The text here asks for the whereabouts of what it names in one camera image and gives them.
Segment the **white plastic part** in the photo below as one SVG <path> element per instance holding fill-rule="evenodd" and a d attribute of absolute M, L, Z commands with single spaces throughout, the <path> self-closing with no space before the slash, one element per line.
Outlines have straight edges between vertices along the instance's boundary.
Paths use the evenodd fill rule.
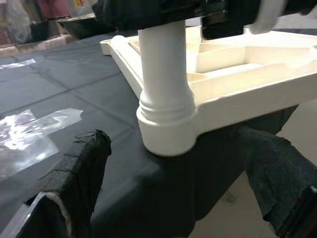
<path fill-rule="evenodd" d="M 261 0 L 256 21 L 250 26 L 253 34 L 269 32 L 283 14 L 287 0 Z"/>
<path fill-rule="evenodd" d="M 182 22 L 139 35 L 101 46 L 140 99 L 143 142 L 155 154 L 185 153 L 202 133 L 317 98 L 316 36 L 269 32 L 204 41 L 199 27 L 187 28 L 185 38 Z"/>

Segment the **floor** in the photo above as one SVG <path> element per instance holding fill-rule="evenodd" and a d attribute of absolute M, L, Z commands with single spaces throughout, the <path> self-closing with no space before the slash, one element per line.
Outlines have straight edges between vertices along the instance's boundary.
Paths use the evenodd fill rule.
<path fill-rule="evenodd" d="M 278 134 L 317 166 L 317 100 L 301 104 Z M 262 220 L 245 173 L 241 174 L 189 238 L 275 238 Z"/>

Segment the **transparent tape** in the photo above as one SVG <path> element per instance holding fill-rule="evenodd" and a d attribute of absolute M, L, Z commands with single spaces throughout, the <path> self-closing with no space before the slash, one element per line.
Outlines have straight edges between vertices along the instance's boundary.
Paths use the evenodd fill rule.
<path fill-rule="evenodd" d="M 10 68 L 19 68 L 19 67 L 23 67 L 23 66 L 30 65 L 33 63 L 36 63 L 36 61 L 34 59 L 29 59 L 29 60 L 21 61 L 18 63 L 3 64 L 3 65 L 0 65 L 0 70 L 10 69 Z"/>
<path fill-rule="evenodd" d="M 36 119 L 30 110 L 0 120 L 0 181 L 58 152 L 48 135 L 81 120 L 64 109 Z"/>

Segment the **black table surface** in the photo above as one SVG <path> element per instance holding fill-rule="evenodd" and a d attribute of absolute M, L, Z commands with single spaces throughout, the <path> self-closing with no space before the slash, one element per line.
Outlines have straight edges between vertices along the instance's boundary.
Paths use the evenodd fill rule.
<path fill-rule="evenodd" d="M 316 30 L 299 33 L 316 34 Z M 1 64 L 36 63 L 0 71 L 0 115 L 30 109 L 36 118 L 74 108 L 82 120 L 50 135 L 59 152 L 0 182 L 0 232 L 20 206 L 25 190 L 45 175 L 67 151 L 74 136 L 105 131 L 112 155 L 95 212 L 96 237 L 186 237 L 243 171 L 243 160 L 228 148 L 227 128 L 200 136 L 183 156 L 164 159 L 142 143 L 138 99 L 114 60 L 102 54 L 99 35 L 41 52 L 0 58 Z M 276 133 L 285 112 L 252 120 Z"/>

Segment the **white plastic stand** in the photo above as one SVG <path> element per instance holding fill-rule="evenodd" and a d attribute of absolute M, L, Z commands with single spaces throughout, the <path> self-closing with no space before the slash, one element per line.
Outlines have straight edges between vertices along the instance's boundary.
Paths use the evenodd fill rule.
<path fill-rule="evenodd" d="M 283 32 L 205 41 L 184 22 L 101 42 L 140 99 L 145 146 L 162 156 L 185 153 L 207 131 L 317 98 L 316 44 Z"/>

